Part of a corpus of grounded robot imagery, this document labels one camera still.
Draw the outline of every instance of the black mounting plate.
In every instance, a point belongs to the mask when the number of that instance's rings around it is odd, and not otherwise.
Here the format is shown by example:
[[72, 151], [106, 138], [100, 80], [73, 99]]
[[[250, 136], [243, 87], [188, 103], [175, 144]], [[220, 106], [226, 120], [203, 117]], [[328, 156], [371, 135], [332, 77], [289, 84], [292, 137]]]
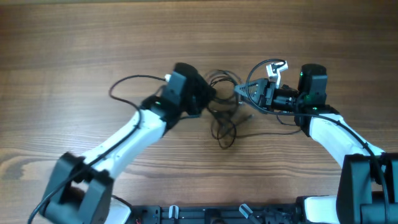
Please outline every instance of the black mounting plate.
[[[275, 204], [266, 206], [249, 206], [253, 215], [263, 224], [298, 223], [297, 204]], [[212, 224], [206, 219], [206, 213], [216, 210], [227, 224], [252, 224], [240, 212], [239, 206], [232, 207], [179, 207], [178, 219], [169, 219], [169, 207], [132, 206], [133, 216], [129, 223], [136, 224]]]

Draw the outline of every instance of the wooden table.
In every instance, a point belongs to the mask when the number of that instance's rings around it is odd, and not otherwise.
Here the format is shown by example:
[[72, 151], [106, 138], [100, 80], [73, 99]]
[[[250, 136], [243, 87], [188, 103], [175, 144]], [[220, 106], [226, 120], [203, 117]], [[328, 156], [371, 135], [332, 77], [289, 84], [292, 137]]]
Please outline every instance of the wooden table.
[[[134, 110], [108, 98], [113, 82], [133, 74], [162, 77], [175, 62], [246, 78], [261, 60], [283, 58], [289, 69], [282, 79], [294, 87], [301, 65], [324, 65], [327, 103], [367, 140], [398, 152], [397, 10], [393, 1], [0, 7], [0, 223], [26, 221], [64, 152], [92, 149], [127, 122]], [[138, 103], [160, 84], [132, 80], [116, 94]], [[340, 167], [303, 133], [239, 139], [222, 151], [210, 123], [208, 112], [181, 121], [129, 165], [114, 193], [133, 205], [336, 194]], [[256, 115], [238, 131], [293, 129]]]

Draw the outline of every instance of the black cable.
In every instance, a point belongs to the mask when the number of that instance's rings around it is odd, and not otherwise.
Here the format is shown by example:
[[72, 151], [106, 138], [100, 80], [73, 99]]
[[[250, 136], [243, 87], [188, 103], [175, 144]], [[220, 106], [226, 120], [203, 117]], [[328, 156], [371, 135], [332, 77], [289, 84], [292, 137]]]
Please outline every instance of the black cable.
[[276, 119], [278, 119], [280, 124], [287, 125], [287, 126], [297, 126], [296, 124], [287, 124], [287, 123], [283, 122], [282, 120], [280, 120], [279, 114], [276, 115]]
[[181, 117], [179, 119], [179, 121], [181, 121], [183, 119], [192, 119], [192, 118], [200, 118], [200, 114], [184, 116], [184, 117]]
[[347, 132], [350, 133], [350, 135], [352, 135], [361, 145], [362, 147], [369, 153], [370, 158], [371, 158], [371, 162], [376, 166], [377, 169], [377, 174], [380, 178], [381, 181], [381, 185], [382, 185], [382, 189], [383, 189], [383, 193], [384, 193], [384, 211], [385, 211], [385, 223], [388, 223], [389, 221], [389, 197], [388, 197], [388, 191], [387, 191], [387, 184], [386, 184], [386, 180], [384, 178], [384, 173], [381, 169], [381, 166], [379, 165], [379, 162], [376, 159], [376, 156], [374, 155], [374, 153], [372, 152], [372, 150], [369, 148], [368, 144], [364, 141], [362, 141], [362, 139], [356, 134], [354, 133], [354, 131], [352, 131], [350, 128], [348, 128], [347, 126], [343, 125], [340, 123], [340, 121], [336, 121], [334, 119], [328, 118], [326, 116], [321, 116], [321, 115], [316, 115], [316, 114], [304, 114], [304, 113], [283, 113], [283, 112], [273, 112], [273, 111], [269, 111], [265, 108], [260, 107], [259, 105], [257, 105], [251, 95], [249, 94], [249, 82], [250, 82], [250, 78], [253, 75], [254, 71], [257, 70], [258, 67], [260, 67], [261, 65], [264, 65], [265, 63], [269, 63], [269, 62], [284, 62], [284, 60], [281, 59], [268, 59], [265, 61], [262, 61], [260, 63], [258, 63], [249, 73], [247, 79], [246, 79], [246, 94], [248, 96], [248, 99], [253, 103], [253, 105], [262, 112], [265, 113], [269, 113], [269, 114], [274, 114], [274, 115], [282, 115], [282, 116], [308, 116], [308, 117], [313, 117], [313, 118], [321, 118], [321, 119], [325, 119], [327, 121], [330, 121], [332, 123], [335, 123], [336, 125], [342, 127], [344, 130], [346, 130]]
[[166, 85], [160, 86], [160, 87], [156, 90], [156, 92], [155, 92], [154, 94], [152, 94], [152, 96], [157, 95], [161, 90], [164, 90], [164, 88], [166, 88]]
[[289, 132], [289, 133], [254, 133], [254, 134], [244, 134], [244, 135], [241, 135], [241, 136], [236, 136], [236, 138], [237, 139], [242, 139], [242, 138], [260, 136], [260, 135], [291, 135], [291, 134], [297, 134], [299, 132], [301, 132], [301, 128], [296, 130], [296, 131]]
[[[242, 79], [240, 79], [235, 73], [227, 70], [212, 70], [205, 75], [205, 80], [209, 83], [209, 86], [214, 87], [216, 84], [221, 82], [230, 82], [234, 86], [241, 84]], [[214, 117], [211, 122], [211, 136], [218, 141], [218, 145], [222, 149], [227, 149], [232, 146], [235, 141], [236, 135], [236, 124], [232, 121], [232, 117], [236, 114], [239, 108], [239, 95], [237, 93], [232, 93], [227, 98], [215, 97], [213, 102], [227, 107], [227, 109], [216, 110], [207, 106], [207, 110]], [[221, 141], [225, 136], [230, 135], [232, 140], [229, 144], [222, 144]]]
[[119, 142], [117, 142], [115, 145], [113, 145], [112, 147], [110, 147], [107, 151], [105, 151], [104, 153], [102, 153], [101, 155], [99, 155], [95, 160], [91, 161], [89, 164], [87, 164], [87, 166], [85, 166], [84, 168], [82, 168], [81, 170], [75, 172], [74, 174], [72, 174], [69, 178], [67, 178], [66, 180], [64, 180], [63, 182], [61, 182], [61, 184], [59, 184], [56, 188], [54, 188], [54, 190], [52, 190], [46, 197], [43, 198], [43, 200], [35, 207], [35, 209], [32, 211], [32, 213], [29, 216], [29, 219], [27, 221], [28, 224], [31, 224], [34, 217], [36, 216], [36, 214], [40, 211], [40, 209], [46, 205], [47, 203], [50, 202], [50, 199], [64, 186], [66, 186], [69, 182], [73, 181], [76, 177], [78, 177], [79, 175], [81, 175], [82, 173], [86, 172], [92, 165], [96, 164], [98, 161], [102, 160], [103, 158], [105, 158], [110, 152], [112, 152], [114, 149], [116, 149], [122, 142], [124, 142], [127, 138], [129, 138], [132, 134], [134, 134], [138, 129], [139, 129], [139, 125], [142, 121], [142, 112], [139, 109], [139, 107], [134, 104], [131, 101], [119, 98], [117, 96], [114, 96], [112, 94], [114, 88], [121, 82], [130, 79], [130, 78], [154, 78], [156, 80], [161, 80], [161, 81], [165, 81], [164, 78], [159, 78], [159, 77], [154, 77], [154, 76], [150, 76], [150, 75], [131, 75], [129, 77], [125, 77], [122, 78], [121, 80], [117, 81], [115, 84], [113, 84], [111, 86], [111, 88], [109, 88], [108, 91], [108, 95], [114, 99], [114, 100], [118, 100], [121, 101], [123, 103], [127, 103], [131, 106], [133, 106], [139, 116], [138, 116], [138, 122], [136, 125], [133, 126], [133, 129], [126, 135], [124, 136]]
[[[285, 64], [286, 62], [283, 61], [282, 65], [279, 65], [278, 67], [281, 67]], [[205, 79], [209, 83], [211, 87], [214, 87], [216, 84], [220, 82], [230, 82], [234, 86], [241, 84], [242, 79], [240, 79], [237, 74], [227, 71], [227, 70], [212, 70], [208, 72], [205, 75]], [[218, 145], [222, 149], [227, 149], [231, 147], [237, 138], [247, 138], [250, 136], [259, 136], [259, 135], [267, 135], [267, 134], [275, 134], [275, 135], [288, 135], [288, 134], [295, 134], [298, 133], [299, 131], [294, 131], [292, 133], [254, 133], [254, 134], [248, 134], [242, 135], [242, 136], [237, 136], [237, 127], [246, 122], [247, 120], [251, 119], [254, 115], [250, 114], [249, 116], [244, 117], [243, 119], [240, 119], [237, 122], [232, 121], [233, 116], [236, 114], [240, 104], [239, 104], [239, 95], [237, 93], [233, 93], [227, 98], [219, 98], [215, 97], [213, 100], [215, 103], [220, 104], [220, 105], [230, 105], [230, 108], [227, 110], [215, 110], [211, 109], [209, 106], [207, 107], [208, 111], [211, 113], [211, 115], [214, 117], [214, 120], [211, 122], [211, 136], [218, 141]], [[291, 125], [291, 124], [286, 124], [282, 122], [280, 119], [278, 119], [279, 122], [283, 125]], [[222, 144], [221, 141], [225, 139], [226, 136], [229, 136], [231, 138], [230, 142], [228, 144]]]

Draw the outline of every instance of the black bracket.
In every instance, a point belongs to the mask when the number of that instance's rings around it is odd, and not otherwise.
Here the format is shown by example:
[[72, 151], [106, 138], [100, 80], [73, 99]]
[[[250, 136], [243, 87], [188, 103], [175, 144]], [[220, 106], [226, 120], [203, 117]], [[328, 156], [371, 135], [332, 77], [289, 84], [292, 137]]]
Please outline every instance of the black bracket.
[[[274, 97], [275, 88], [275, 82], [270, 82], [266, 78], [260, 78], [248, 83], [248, 93], [250, 94], [253, 102], [260, 107], [267, 108], [267, 110], [272, 110], [271, 104]], [[242, 101], [254, 106], [253, 103], [248, 99], [248, 94], [246, 93], [246, 83], [236, 85], [234, 90], [236, 93], [241, 95]]]
[[108, 172], [86, 167], [83, 160], [67, 152], [59, 158], [52, 171], [43, 198], [78, 170], [87, 169], [87, 172], [73, 181], [88, 183], [88, 189], [84, 192], [72, 187], [72, 182], [69, 182], [40, 210], [40, 214], [53, 223], [101, 224], [108, 216], [114, 181]]
[[[398, 153], [383, 154], [380, 163], [386, 165], [389, 223], [398, 223]], [[336, 200], [341, 224], [384, 223], [383, 194], [372, 191], [371, 182], [377, 176], [371, 167], [369, 156], [345, 156]]]
[[166, 122], [168, 131], [180, 121], [183, 112], [199, 117], [215, 96], [216, 90], [207, 84], [198, 70], [186, 63], [176, 63], [162, 94], [146, 98], [141, 108], [159, 115]]
[[[137, 208], [141, 207], [133, 206], [131, 210], [136, 211]], [[239, 207], [235, 206], [179, 207], [178, 218], [169, 218], [170, 207], [162, 207], [160, 208], [159, 220], [155, 218], [157, 214], [154, 212], [159, 207], [149, 206], [146, 209], [149, 212], [147, 216], [142, 216], [142, 224], [253, 224], [250, 219], [242, 215]], [[296, 224], [301, 222], [302, 211], [297, 203], [250, 206], [250, 209], [252, 216], [262, 224]]]

